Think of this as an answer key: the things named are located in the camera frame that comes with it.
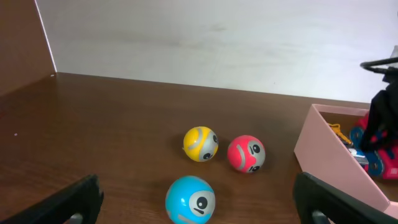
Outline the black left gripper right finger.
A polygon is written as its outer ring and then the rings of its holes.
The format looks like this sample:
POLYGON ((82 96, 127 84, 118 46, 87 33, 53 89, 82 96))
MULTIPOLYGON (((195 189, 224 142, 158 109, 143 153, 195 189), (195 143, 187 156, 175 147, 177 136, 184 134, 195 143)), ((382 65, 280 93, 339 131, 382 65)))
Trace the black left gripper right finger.
POLYGON ((302 223, 397 223, 396 218, 370 207, 308 172, 296 176, 293 198, 302 223))

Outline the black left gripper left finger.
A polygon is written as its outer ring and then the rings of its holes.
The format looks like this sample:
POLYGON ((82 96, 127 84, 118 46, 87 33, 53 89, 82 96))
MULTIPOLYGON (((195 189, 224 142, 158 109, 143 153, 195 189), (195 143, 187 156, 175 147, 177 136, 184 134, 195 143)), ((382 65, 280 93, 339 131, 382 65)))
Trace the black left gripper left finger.
POLYGON ((103 199, 98 176, 90 174, 1 223, 65 223, 74 215, 84 224, 95 223, 103 199))

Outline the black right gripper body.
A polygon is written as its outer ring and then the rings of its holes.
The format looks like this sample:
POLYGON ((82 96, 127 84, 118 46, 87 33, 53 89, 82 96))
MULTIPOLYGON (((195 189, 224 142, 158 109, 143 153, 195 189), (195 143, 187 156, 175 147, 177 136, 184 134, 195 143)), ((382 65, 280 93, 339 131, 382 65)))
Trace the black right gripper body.
POLYGON ((385 75, 382 80, 387 82, 388 86, 371 100, 368 125, 360 144, 364 152, 390 147, 397 140, 397 75, 385 75), (371 138, 381 126, 387 131, 387 136, 371 142, 371 138))

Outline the red toy truck yellow crane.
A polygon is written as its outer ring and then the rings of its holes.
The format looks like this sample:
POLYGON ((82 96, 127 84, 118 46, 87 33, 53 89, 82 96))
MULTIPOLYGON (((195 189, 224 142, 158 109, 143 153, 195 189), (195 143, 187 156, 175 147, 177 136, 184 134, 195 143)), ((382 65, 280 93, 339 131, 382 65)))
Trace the red toy truck yellow crane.
POLYGON ((359 149, 354 148, 354 144, 352 140, 350 140, 347 136, 345 136, 340 129, 340 124, 330 124, 329 127, 332 131, 338 136, 341 142, 346 146, 351 155, 356 159, 356 161, 361 165, 364 170, 368 170, 369 162, 366 159, 366 156, 359 149))

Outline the red toy fire truck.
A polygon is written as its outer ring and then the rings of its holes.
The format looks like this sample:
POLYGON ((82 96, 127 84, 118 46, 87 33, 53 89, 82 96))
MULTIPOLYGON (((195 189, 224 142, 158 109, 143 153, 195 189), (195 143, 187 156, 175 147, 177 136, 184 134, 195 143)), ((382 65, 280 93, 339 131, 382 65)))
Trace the red toy fire truck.
POLYGON ((359 163, 371 177, 397 179, 397 141, 392 146, 382 146, 374 152, 364 152, 360 148, 364 130, 368 125, 368 119, 369 113, 366 113, 349 132, 349 137, 356 150, 355 157, 366 160, 359 163))

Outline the white cardboard box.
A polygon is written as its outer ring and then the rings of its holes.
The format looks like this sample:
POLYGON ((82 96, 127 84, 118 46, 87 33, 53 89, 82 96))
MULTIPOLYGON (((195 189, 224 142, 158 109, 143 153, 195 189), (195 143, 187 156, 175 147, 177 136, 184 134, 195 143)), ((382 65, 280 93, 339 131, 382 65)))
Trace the white cardboard box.
POLYGON ((367 112, 367 109, 312 104, 294 153, 304 172, 397 218, 397 202, 386 197, 322 116, 322 113, 331 113, 342 118, 359 117, 367 112))

